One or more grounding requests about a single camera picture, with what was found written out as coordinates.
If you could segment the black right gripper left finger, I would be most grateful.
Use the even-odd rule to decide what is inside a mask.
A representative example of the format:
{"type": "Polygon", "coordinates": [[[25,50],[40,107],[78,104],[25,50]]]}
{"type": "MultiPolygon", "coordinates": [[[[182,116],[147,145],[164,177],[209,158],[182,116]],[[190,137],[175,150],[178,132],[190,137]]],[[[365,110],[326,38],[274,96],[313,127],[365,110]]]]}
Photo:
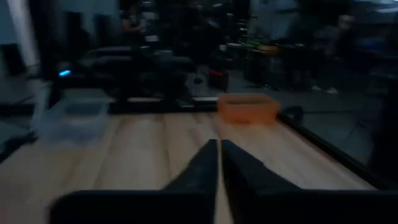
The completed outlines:
{"type": "Polygon", "coordinates": [[[213,223],[217,187],[217,141],[210,139],[164,188],[65,194],[49,207],[49,223],[213,223]]]}

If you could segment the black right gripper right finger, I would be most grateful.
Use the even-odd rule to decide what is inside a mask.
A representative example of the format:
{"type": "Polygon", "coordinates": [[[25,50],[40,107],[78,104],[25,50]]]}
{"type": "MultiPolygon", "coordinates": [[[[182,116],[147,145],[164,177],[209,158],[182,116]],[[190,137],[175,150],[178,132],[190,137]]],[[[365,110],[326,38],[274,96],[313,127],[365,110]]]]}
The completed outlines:
{"type": "Polygon", "coordinates": [[[307,190],[221,142],[224,185],[235,223],[397,224],[395,190],[307,190]]]}

